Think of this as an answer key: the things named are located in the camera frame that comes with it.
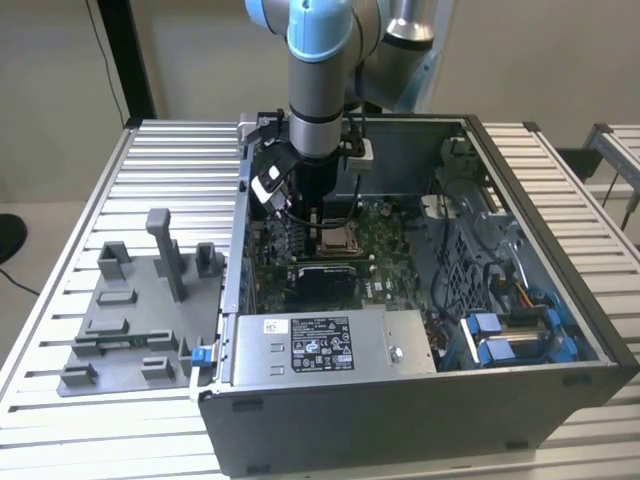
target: white wall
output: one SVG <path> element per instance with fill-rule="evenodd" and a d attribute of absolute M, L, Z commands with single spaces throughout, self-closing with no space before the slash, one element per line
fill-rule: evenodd
<path fill-rule="evenodd" d="M 86 199 L 120 133 L 84 2 L 0 2 L 0 201 Z"/>
<path fill-rule="evenodd" d="M 289 104 L 286 46 L 249 21 L 244 1 L 134 1 L 132 8 L 160 115 L 236 120 Z"/>
<path fill-rule="evenodd" d="M 640 121 L 640 1 L 458 0 L 432 110 L 538 122 L 581 146 Z"/>
<path fill-rule="evenodd" d="M 132 2 L 160 116 L 286 107 L 286 48 L 243 5 Z M 535 120 L 563 146 L 637 123 L 638 18 L 637 0 L 457 0 L 433 110 Z M 0 200 L 86 198 L 120 127 L 82 0 L 0 3 L 0 106 Z"/>

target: black pole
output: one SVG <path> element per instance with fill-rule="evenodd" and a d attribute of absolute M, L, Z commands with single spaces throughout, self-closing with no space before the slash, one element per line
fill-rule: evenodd
<path fill-rule="evenodd" d="M 129 116 L 135 119 L 156 118 L 129 0 L 98 0 L 98 8 L 118 69 Z"/>

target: white label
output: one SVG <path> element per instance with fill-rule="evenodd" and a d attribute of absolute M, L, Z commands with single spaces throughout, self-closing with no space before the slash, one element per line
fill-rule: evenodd
<path fill-rule="evenodd" d="M 289 333 L 289 320 L 284 318 L 266 319 L 264 321 L 264 333 Z"/>

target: aluminum table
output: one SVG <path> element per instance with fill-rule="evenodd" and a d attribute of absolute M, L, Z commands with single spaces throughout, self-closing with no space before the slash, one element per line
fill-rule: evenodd
<path fill-rule="evenodd" d="M 486 124 L 605 312 L 640 359 L 640 257 L 544 136 Z M 184 388 L 61 398 L 105 241 L 157 254 L 147 211 L 172 211 L 188 252 L 227 254 L 238 183 L 236 123 L 145 121 L 125 130 L 0 373 L 0 478 L 225 478 Z M 640 378 L 575 413 L 535 452 L 309 473 L 305 478 L 507 480 L 640 477 Z M 301 478 L 294 474 L 286 478 Z"/>

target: floor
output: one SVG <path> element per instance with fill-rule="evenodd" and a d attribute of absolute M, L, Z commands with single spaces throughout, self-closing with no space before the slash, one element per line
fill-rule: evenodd
<path fill-rule="evenodd" d="M 14 280 L 40 291 L 83 208 L 84 202 L 0 204 L 0 212 L 19 215 L 29 229 L 25 245 L 2 268 Z M 35 300 L 34 295 L 0 277 L 0 365 L 4 364 Z"/>

